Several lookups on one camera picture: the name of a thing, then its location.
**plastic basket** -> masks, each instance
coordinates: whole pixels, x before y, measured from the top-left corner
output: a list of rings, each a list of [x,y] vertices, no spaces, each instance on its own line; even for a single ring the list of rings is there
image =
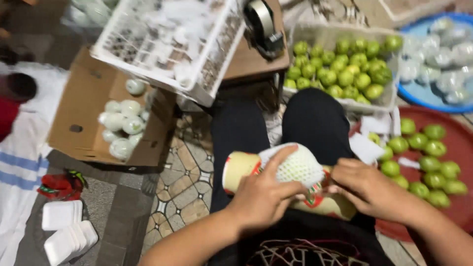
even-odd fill
[[[155,0],[122,0],[91,50],[91,55],[123,72],[160,88],[168,89],[204,106],[211,106],[220,83],[245,31],[236,0],[214,0],[217,17],[206,40],[194,48],[173,39],[173,32],[157,38],[142,21],[160,8]],[[190,61],[186,82],[176,80],[173,68]]]
[[[388,35],[400,35],[399,32],[383,29],[383,28],[365,28],[355,27],[350,24],[317,24],[317,25],[295,25],[289,34],[288,47],[292,51],[292,46],[298,41],[307,41],[309,44],[320,44],[324,49],[334,50],[335,43],[339,38],[355,39],[363,37],[367,40],[377,40],[384,42]],[[387,66],[392,70],[394,77],[391,82],[385,85],[383,94],[376,100],[372,101],[372,105],[358,103],[351,99],[337,99],[346,110],[373,113],[373,112],[391,112],[394,109],[394,103],[397,97],[397,84],[399,83],[398,67],[401,61],[399,53],[392,54],[391,58],[386,61]],[[286,96],[293,94],[297,90],[284,88]]]
[[[354,0],[372,27],[397,28],[442,11],[454,0]]]

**wooden surface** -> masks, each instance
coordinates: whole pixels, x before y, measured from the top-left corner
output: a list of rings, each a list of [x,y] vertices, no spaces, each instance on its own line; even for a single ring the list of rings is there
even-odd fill
[[[274,24],[276,31],[284,33],[284,24],[282,22],[282,12],[278,0],[266,0],[274,12]],[[284,35],[284,46],[286,45],[286,36]],[[284,50],[284,55],[272,62],[268,62],[257,51],[256,48],[249,47],[247,40],[242,37],[240,44],[236,48],[233,60],[230,63],[224,80],[241,78],[245,76],[254,76],[269,72],[277,72],[289,67],[289,54]]]

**person's left hand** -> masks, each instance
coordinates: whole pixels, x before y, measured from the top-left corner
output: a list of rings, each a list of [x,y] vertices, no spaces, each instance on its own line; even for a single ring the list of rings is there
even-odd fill
[[[282,218],[296,195],[307,194],[307,188],[299,181],[276,180],[278,166],[297,148],[297,145],[282,148],[260,175],[240,180],[235,197],[225,208],[240,230],[260,231],[270,227]]]

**person's right hand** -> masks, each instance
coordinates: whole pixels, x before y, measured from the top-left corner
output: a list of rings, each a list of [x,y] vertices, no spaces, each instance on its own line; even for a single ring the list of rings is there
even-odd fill
[[[366,215],[407,225],[420,209],[430,207],[378,169],[356,159],[339,159],[331,176],[341,186],[330,186],[327,191],[344,195]]]

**green fruit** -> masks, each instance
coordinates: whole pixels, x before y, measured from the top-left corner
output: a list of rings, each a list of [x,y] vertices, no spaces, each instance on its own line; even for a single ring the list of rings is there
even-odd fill
[[[294,53],[295,53],[296,55],[306,55],[306,53],[307,53],[307,48],[308,48],[308,45],[307,45],[307,42],[306,42],[306,41],[297,42],[297,43],[294,45]]]
[[[353,53],[364,53],[366,51],[367,46],[368,46],[367,40],[363,38],[358,38],[353,43],[351,43],[351,51]]]
[[[319,79],[325,87],[328,87],[335,84],[337,81],[337,74],[332,70],[328,70],[327,73],[322,77],[319,77]]]
[[[370,67],[371,63],[370,62],[366,62],[364,64],[362,64],[359,69],[361,70],[361,72],[368,72],[369,70],[369,67]]]
[[[441,140],[447,133],[445,128],[439,124],[430,124],[424,127],[422,131],[431,140]]]
[[[334,71],[335,73],[339,73],[340,71],[344,70],[347,65],[343,61],[333,61],[330,65],[330,70]]]
[[[450,199],[441,190],[432,190],[427,197],[427,201],[436,208],[450,207]]]
[[[407,140],[405,140],[403,137],[394,137],[389,140],[387,145],[393,149],[394,153],[403,153],[409,148]]]
[[[378,160],[380,161],[390,160],[394,156],[393,149],[391,149],[391,147],[385,146],[384,149],[385,153],[383,154],[383,156],[378,158]]]
[[[335,53],[325,50],[321,58],[322,62],[324,62],[324,65],[330,65],[335,60]]]
[[[377,145],[379,145],[379,142],[381,141],[381,139],[379,138],[379,135],[373,132],[370,132],[368,134],[368,139],[376,143]]]
[[[431,188],[442,188],[445,183],[445,177],[437,172],[429,172],[426,173],[423,177],[422,180],[426,185],[428,185]]]
[[[387,68],[386,62],[384,62],[382,60],[379,60],[379,59],[373,59],[369,63],[368,74],[370,76],[374,75],[376,73],[376,71],[378,71],[381,68]]]
[[[308,78],[308,79],[312,79],[315,75],[315,67],[311,64],[309,65],[305,65],[303,68],[302,68],[302,76],[304,78]]]
[[[322,56],[323,52],[324,52],[324,48],[320,44],[316,44],[314,45],[314,47],[312,47],[312,49],[310,49],[309,54],[311,58],[314,58],[314,57]]]
[[[342,71],[338,75],[338,84],[342,87],[353,84],[353,74],[350,71]]]
[[[363,93],[369,100],[378,99],[383,94],[384,88],[379,84],[371,84],[366,88]]]
[[[298,55],[294,59],[294,66],[300,69],[307,64],[309,64],[309,58],[305,55]]]
[[[324,63],[322,62],[322,59],[318,57],[314,57],[309,61],[309,64],[311,64],[313,67],[315,67],[316,70],[319,70],[322,68]]]
[[[366,47],[366,57],[374,58],[379,53],[379,43],[377,41],[369,41]]]
[[[342,98],[345,98],[345,99],[356,99],[356,97],[358,97],[359,95],[359,92],[358,90],[353,87],[353,86],[346,86],[343,88],[343,95],[342,95]]]
[[[287,76],[290,80],[297,80],[302,76],[302,72],[298,67],[289,67]]]
[[[426,173],[435,172],[440,170],[440,161],[432,156],[422,156],[419,159],[420,168]]]
[[[440,172],[445,176],[446,179],[457,179],[461,172],[460,167],[453,161],[443,162],[440,166]]]
[[[347,65],[349,59],[348,59],[348,56],[346,54],[339,54],[339,55],[335,56],[335,61],[341,61],[345,65]]]
[[[285,80],[284,81],[284,86],[288,88],[295,89],[296,88],[296,82],[294,80]]]
[[[402,134],[413,134],[415,132],[414,120],[410,118],[401,118],[401,133]]]
[[[307,78],[298,78],[296,81],[297,89],[306,89],[310,87],[310,80]]]
[[[350,71],[355,77],[360,74],[359,66],[349,65],[345,70]]]
[[[396,52],[403,46],[403,38],[399,35],[390,35],[386,37],[384,48],[388,52]]]
[[[429,141],[424,147],[424,152],[431,156],[440,157],[445,155],[447,147],[440,141]]]
[[[365,105],[371,105],[371,102],[366,99],[363,95],[358,95],[358,97],[356,97],[355,101],[357,101],[357,103],[361,103],[361,104],[365,104]]]
[[[381,164],[381,172],[388,177],[395,177],[401,173],[401,168],[397,162],[389,160]]]
[[[329,70],[326,69],[326,68],[323,68],[323,67],[320,68],[319,70],[317,70],[317,78],[321,79],[322,77],[324,77],[327,74],[328,71]]]
[[[409,184],[409,192],[416,195],[421,199],[425,199],[429,196],[429,188],[422,182],[415,181]]]
[[[447,194],[453,195],[466,195],[468,194],[468,187],[459,180],[447,180],[445,183],[443,190]]]
[[[377,71],[374,71],[373,73],[370,74],[370,76],[373,83],[380,84],[380,85],[386,85],[388,82],[390,82],[393,79],[393,73],[387,67],[380,68]]]
[[[368,74],[362,73],[355,78],[354,84],[357,89],[364,90],[371,84],[371,78]]]
[[[338,85],[332,85],[328,87],[326,92],[333,98],[341,98],[343,95],[343,89],[341,89]]]
[[[361,66],[366,62],[368,62],[368,58],[366,58],[366,55],[364,53],[356,53],[350,58],[350,65]]]
[[[350,41],[348,39],[341,39],[337,41],[335,51],[337,54],[347,54],[350,50]]]
[[[396,182],[400,187],[407,189],[409,187],[409,182],[403,175],[397,175],[391,178],[392,181]]]
[[[311,81],[310,86],[313,87],[313,88],[321,89],[321,90],[325,91],[325,88],[322,85],[322,83],[320,82],[320,80]]]
[[[414,133],[408,140],[409,146],[414,150],[422,150],[429,139],[422,133]]]

